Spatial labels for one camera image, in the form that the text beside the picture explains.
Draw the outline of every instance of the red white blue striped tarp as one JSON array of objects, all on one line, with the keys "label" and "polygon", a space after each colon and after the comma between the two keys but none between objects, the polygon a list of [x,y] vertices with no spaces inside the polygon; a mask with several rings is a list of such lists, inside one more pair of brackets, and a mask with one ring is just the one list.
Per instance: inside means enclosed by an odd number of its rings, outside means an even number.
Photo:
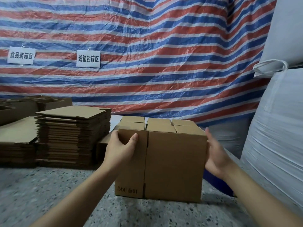
[{"label": "red white blue striped tarp", "polygon": [[[44,94],[201,126],[255,112],[276,0],[0,0],[0,98]],[[10,46],[37,50],[7,63]],[[101,68],[77,68],[77,50]]]}]

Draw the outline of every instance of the table surface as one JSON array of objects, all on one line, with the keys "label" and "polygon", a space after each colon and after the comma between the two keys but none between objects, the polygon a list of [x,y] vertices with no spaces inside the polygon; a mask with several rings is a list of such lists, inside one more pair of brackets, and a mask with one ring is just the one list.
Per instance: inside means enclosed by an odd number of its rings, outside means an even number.
[{"label": "table surface", "polygon": [[[121,116],[112,116],[111,129]],[[262,187],[295,213],[301,210],[253,168],[229,155]],[[54,207],[92,170],[37,167],[0,168],[0,226],[28,226]],[[231,198],[203,180],[199,204],[115,196],[114,184],[85,224],[88,226],[256,226],[237,198]]]}]

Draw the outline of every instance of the sign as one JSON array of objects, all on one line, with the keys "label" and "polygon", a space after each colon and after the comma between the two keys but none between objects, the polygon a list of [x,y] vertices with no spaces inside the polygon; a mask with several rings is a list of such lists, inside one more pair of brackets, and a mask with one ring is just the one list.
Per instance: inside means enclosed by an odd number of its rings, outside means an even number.
[{"label": "sign", "polygon": [[77,67],[100,68],[100,51],[78,50]]},{"label": "sign", "polygon": [[36,49],[9,47],[7,63],[10,64],[34,64]]}]

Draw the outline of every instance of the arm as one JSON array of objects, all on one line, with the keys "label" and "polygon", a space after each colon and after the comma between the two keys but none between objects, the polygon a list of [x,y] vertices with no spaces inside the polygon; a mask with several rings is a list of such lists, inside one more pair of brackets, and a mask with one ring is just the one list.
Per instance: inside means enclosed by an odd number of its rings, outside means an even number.
[{"label": "arm", "polygon": [[83,226],[119,172],[130,161],[137,140],[138,134],[134,134],[123,145],[118,131],[113,131],[99,169],[30,227]]},{"label": "arm", "polygon": [[227,155],[208,129],[206,135],[210,148],[205,168],[230,186],[259,226],[303,226],[303,219],[292,213],[246,174]]}]

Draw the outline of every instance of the hand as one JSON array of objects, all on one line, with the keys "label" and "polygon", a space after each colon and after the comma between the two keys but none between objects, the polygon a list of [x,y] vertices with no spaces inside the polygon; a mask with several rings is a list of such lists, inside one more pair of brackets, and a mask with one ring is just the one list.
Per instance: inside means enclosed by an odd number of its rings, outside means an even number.
[{"label": "hand", "polygon": [[214,176],[223,179],[228,166],[232,165],[234,162],[227,155],[218,140],[212,137],[208,128],[206,128],[205,132],[209,143],[209,153],[205,168]]},{"label": "hand", "polygon": [[135,133],[126,145],[123,145],[118,137],[118,131],[114,130],[110,141],[107,144],[103,166],[106,166],[115,174],[123,169],[123,167],[131,160],[134,154],[134,148],[138,141],[138,134]]}]

